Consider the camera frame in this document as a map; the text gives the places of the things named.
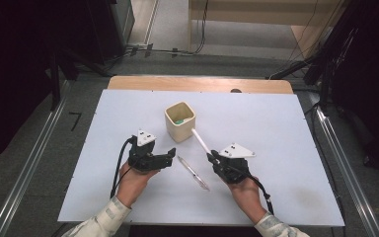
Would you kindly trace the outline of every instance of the white sleeve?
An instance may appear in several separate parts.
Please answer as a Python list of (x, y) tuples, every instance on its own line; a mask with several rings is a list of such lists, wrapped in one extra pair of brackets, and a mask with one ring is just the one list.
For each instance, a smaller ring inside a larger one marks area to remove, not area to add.
[(281, 222), (269, 212), (255, 225), (255, 228), (263, 237), (308, 237), (307, 234)]
[(131, 212), (116, 197), (100, 213), (67, 231), (62, 237), (107, 237), (113, 236)]

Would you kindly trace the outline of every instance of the white tabletop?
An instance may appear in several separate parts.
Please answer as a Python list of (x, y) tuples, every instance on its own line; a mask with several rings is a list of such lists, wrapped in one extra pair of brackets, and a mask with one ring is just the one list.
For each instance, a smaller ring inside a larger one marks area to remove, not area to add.
[[(119, 150), (142, 128), (155, 134), (153, 153), (173, 147), (207, 182), (203, 190), (174, 159), (150, 181), (125, 222), (168, 225), (252, 225), (213, 173), (195, 137), (176, 143), (164, 110), (184, 101), (210, 149), (237, 142), (271, 195), (275, 215), (292, 225), (344, 226), (310, 129), (295, 95), (105, 90), (101, 96), (58, 221), (83, 221), (108, 202)], [(127, 159), (127, 146), (122, 158)]]

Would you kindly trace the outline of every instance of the aluminum rail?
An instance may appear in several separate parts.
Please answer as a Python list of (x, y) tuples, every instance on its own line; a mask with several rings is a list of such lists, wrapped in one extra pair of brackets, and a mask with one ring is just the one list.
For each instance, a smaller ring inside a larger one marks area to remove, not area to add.
[[(319, 101), (319, 97), (312, 94), (310, 94), (310, 99), (313, 105)], [(317, 115), (368, 236), (379, 237), (379, 223), (377, 218), (345, 153), (343, 152), (341, 143), (335, 134), (330, 118), (325, 117), (320, 108), (317, 109)]]
[(23, 170), (18, 177), (17, 182), (15, 183), (12, 190), (9, 192), (7, 198), (4, 201), (0, 212), (0, 236), (5, 236), (9, 225), (15, 215), (15, 212), (18, 209), (18, 206), (21, 203), (21, 199), (26, 192), (26, 189), (30, 183), (31, 178), (36, 170), (38, 162), (41, 158), (42, 152), (48, 143), (48, 140), (53, 132), (55, 125), (60, 117), (61, 112), (63, 111), (64, 105), (66, 103), (66, 98), (70, 89), (72, 87), (72, 82), (64, 81), (62, 87), (62, 98), (60, 103), (55, 108), (53, 112), (50, 112), (50, 115), (45, 122), (44, 127), (41, 130), (41, 133), (38, 136), (38, 140), (33, 147), (32, 152), (30, 153), (29, 158), (24, 165)]

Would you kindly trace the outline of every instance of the square cup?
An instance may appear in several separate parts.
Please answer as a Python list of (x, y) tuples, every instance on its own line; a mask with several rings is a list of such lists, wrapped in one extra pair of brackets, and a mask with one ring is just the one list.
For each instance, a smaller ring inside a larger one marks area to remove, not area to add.
[(185, 102), (179, 102), (165, 109), (166, 129), (176, 142), (192, 136), (195, 128), (195, 112)]

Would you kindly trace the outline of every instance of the wooden panel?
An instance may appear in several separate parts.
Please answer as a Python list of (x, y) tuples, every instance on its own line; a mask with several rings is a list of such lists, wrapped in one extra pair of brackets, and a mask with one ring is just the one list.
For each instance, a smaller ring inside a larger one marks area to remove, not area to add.
[(318, 46), (320, 41), (326, 34), (329, 27), (332, 27), (339, 19), (340, 14), (343, 12), (343, 0), (338, 0), (328, 6), (317, 5), (316, 11), (322, 8), (328, 8), (328, 12), (323, 16), (314, 16), (310, 21), (309, 26), (291, 26), (291, 30), (297, 39), (300, 50), (303, 52), (304, 58), (309, 57), (314, 49)]
[(157, 3), (158, 0), (131, 0), (135, 22), (129, 43), (147, 43)]
[[(205, 0), (189, 1), (190, 18), (202, 20)], [(338, 1), (320, 0), (314, 19), (331, 14)], [(209, 0), (207, 21), (306, 26), (315, 4), (316, 0)]]
[(284, 80), (237, 79), (220, 77), (115, 76), (108, 89), (153, 91), (230, 92), (293, 94)]

